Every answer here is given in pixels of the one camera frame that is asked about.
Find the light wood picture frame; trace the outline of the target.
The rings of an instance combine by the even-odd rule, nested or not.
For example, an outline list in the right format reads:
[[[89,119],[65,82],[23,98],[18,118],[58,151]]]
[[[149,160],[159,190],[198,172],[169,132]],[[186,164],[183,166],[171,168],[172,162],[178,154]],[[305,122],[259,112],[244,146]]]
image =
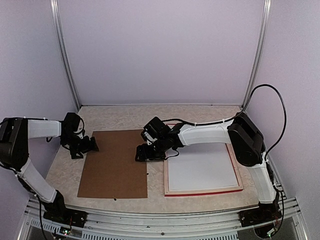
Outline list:
[[[168,150],[164,161],[164,196],[193,197],[241,192],[244,187],[232,147],[228,123],[184,125],[183,147]]]

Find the brown cardboard backing board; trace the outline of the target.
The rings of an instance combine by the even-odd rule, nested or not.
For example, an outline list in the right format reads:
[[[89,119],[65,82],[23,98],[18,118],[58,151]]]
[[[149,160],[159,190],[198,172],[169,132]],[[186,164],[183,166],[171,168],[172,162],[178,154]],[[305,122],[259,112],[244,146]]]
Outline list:
[[[94,131],[99,151],[86,154],[77,196],[93,199],[146,199],[147,164],[135,161],[141,129]]]

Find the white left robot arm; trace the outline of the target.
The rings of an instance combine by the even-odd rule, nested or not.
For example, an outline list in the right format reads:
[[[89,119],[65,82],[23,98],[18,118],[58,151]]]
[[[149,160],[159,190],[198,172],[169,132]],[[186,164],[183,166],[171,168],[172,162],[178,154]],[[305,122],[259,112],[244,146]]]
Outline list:
[[[46,118],[6,117],[0,123],[0,164],[14,172],[42,202],[52,204],[58,197],[53,188],[33,165],[29,154],[30,139],[58,138],[60,145],[69,151],[73,160],[84,154],[99,151],[94,137],[85,134],[84,120],[68,112],[64,120]]]

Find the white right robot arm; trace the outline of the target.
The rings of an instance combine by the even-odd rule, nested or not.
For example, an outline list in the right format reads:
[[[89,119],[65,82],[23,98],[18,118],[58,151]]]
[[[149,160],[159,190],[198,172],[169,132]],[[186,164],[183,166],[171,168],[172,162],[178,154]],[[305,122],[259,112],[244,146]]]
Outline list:
[[[257,190],[258,201],[263,204],[256,210],[256,218],[266,222],[275,212],[274,202],[279,199],[274,173],[267,158],[264,137],[251,119],[238,112],[236,116],[217,122],[192,123],[182,119],[170,127],[167,120],[152,118],[141,132],[144,143],[136,147],[135,161],[167,160],[170,149],[196,144],[230,144],[239,164],[246,167]]]

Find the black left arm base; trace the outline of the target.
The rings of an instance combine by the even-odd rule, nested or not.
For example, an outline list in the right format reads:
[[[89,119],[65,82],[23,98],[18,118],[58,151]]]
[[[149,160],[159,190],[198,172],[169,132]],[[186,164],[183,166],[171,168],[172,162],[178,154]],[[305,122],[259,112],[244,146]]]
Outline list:
[[[45,212],[43,217],[56,223],[83,228],[88,213],[82,210],[67,208],[63,195],[57,190],[53,202],[41,202]]]

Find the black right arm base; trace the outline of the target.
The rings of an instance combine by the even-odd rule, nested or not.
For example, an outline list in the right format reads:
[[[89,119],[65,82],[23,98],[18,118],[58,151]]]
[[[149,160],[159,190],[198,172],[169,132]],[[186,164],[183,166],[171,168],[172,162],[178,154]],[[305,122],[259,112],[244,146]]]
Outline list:
[[[282,217],[279,207],[279,195],[272,203],[258,203],[258,208],[242,210],[238,213],[242,227],[248,227],[274,221]]]

